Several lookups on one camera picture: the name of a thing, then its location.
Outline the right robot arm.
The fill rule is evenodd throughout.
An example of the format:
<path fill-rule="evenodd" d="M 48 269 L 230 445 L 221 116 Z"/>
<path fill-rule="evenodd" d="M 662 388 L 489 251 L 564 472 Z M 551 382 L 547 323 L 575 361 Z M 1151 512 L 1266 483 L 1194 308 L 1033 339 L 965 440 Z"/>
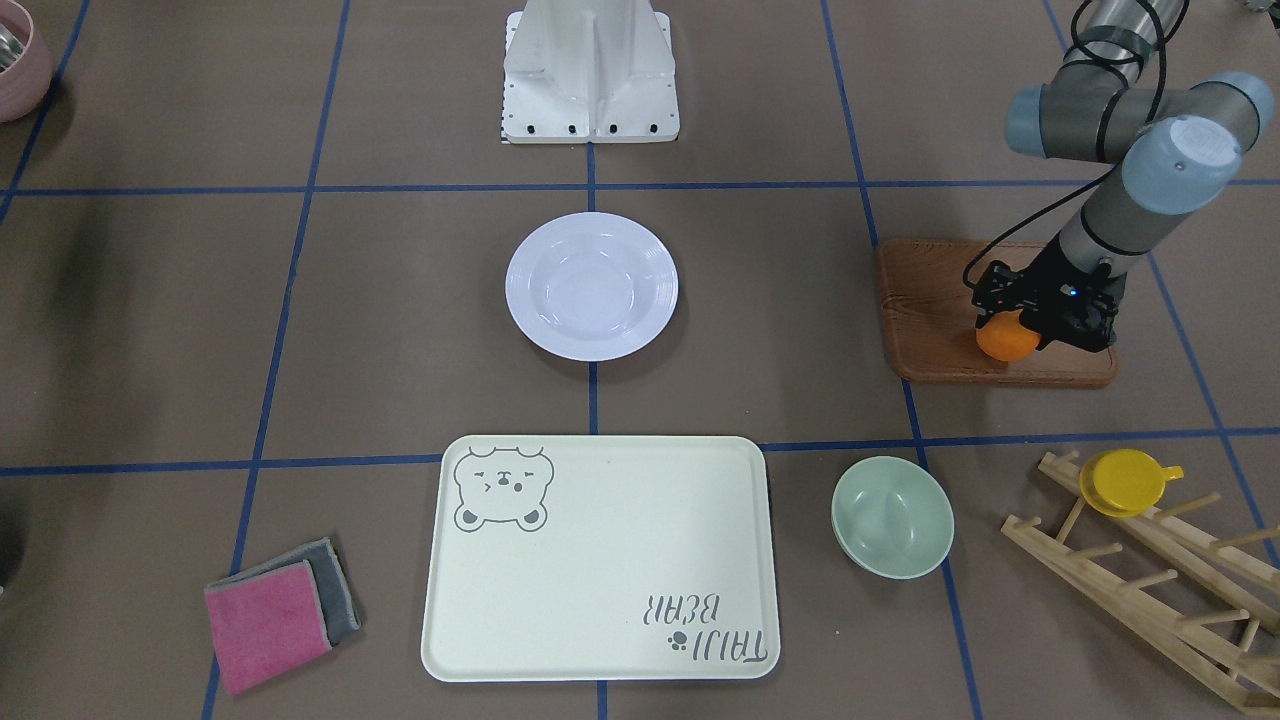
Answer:
<path fill-rule="evenodd" d="M 1055 77 L 1014 99 L 1012 150 L 1107 170 L 1025 268 L 982 274 L 983 322 L 1014 313 L 1039 348 L 1108 348 L 1132 268 L 1226 188 L 1274 120 L 1274 91 L 1249 73 L 1167 87 L 1165 51 L 1188 6 L 1083 3 Z"/>

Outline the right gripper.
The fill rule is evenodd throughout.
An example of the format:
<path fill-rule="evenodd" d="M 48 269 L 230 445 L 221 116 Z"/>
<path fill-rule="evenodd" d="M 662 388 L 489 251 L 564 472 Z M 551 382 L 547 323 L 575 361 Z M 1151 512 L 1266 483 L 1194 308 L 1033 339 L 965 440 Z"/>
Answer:
<path fill-rule="evenodd" d="M 1038 336 L 1037 351 L 1061 343 L 1097 354 L 1115 343 L 1123 277 L 1110 270 L 1076 268 L 1057 238 L 1021 270 L 1021 325 Z"/>

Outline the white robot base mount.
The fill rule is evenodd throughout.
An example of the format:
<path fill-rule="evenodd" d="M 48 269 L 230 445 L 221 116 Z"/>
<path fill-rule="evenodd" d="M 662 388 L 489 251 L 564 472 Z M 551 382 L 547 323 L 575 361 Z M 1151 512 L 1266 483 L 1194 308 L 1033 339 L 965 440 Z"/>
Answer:
<path fill-rule="evenodd" d="M 506 18 L 507 143 L 666 143 L 681 118 L 671 20 L 649 1 L 529 1 Z"/>

